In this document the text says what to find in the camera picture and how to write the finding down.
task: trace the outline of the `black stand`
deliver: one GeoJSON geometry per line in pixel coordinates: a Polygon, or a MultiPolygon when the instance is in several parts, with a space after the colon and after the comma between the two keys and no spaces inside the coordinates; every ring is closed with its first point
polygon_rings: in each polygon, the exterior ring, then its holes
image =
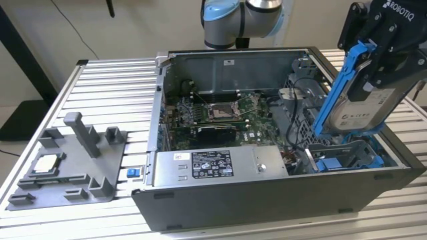
{"type": "Polygon", "coordinates": [[[0,129],[0,141],[30,140],[55,101],[58,92],[0,6],[0,40],[43,100],[20,103],[0,129]]]}

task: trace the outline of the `blue tab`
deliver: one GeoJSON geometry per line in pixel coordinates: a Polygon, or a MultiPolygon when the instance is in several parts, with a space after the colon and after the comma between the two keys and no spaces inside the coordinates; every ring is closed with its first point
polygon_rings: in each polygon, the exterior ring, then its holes
{"type": "Polygon", "coordinates": [[[322,173],[343,167],[337,157],[321,159],[315,164],[322,173]]]}
{"type": "Polygon", "coordinates": [[[136,169],[136,168],[130,168],[127,170],[127,174],[126,174],[127,178],[131,179],[131,178],[139,178],[140,177],[140,170],[136,169]]]}

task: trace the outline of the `aluminum extrusion table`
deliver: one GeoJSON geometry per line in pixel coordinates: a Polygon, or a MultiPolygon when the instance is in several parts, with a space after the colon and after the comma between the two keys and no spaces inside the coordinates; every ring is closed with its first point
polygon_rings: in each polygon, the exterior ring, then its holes
{"type": "MultiPolygon", "coordinates": [[[[322,51],[341,70],[345,53],[322,51]]],[[[82,112],[83,122],[102,132],[118,126],[130,132],[119,174],[116,198],[107,203],[63,206],[22,211],[4,210],[16,182],[30,167],[40,144],[36,137],[22,154],[0,188],[0,238],[14,239],[103,239],[103,240],[355,240],[427,239],[427,174],[402,190],[383,193],[359,213],[311,217],[286,221],[152,232],[130,197],[142,179],[127,179],[127,168],[146,164],[147,139],[155,92],[155,59],[95,60],[78,66],[35,134],[44,127],[59,127],[63,134],[68,112],[82,112]]],[[[387,119],[387,125],[409,149],[427,165],[427,114],[405,99],[387,119]]]]}

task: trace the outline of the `robotiq logo text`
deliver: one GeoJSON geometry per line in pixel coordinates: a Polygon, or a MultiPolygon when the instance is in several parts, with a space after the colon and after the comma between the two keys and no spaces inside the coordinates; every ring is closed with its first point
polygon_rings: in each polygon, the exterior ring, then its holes
{"type": "Polygon", "coordinates": [[[407,18],[410,22],[413,22],[413,19],[415,17],[415,14],[411,13],[405,7],[402,7],[398,3],[395,3],[393,0],[387,0],[385,5],[382,6],[385,9],[391,8],[395,10],[403,17],[407,18]]]}

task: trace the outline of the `regulatory label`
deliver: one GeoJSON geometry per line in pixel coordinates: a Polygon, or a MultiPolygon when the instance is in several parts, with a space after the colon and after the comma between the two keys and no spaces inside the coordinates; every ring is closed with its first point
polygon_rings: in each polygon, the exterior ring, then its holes
{"type": "Polygon", "coordinates": [[[235,60],[224,60],[224,66],[235,65],[235,60]]]}
{"type": "Polygon", "coordinates": [[[375,88],[365,101],[347,102],[346,106],[341,107],[343,111],[339,114],[338,128],[341,130],[365,128],[394,91],[394,88],[375,88]]]}
{"type": "Polygon", "coordinates": [[[191,163],[195,179],[234,176],[232,158],[228,150],[194,152],[191,163]]]}

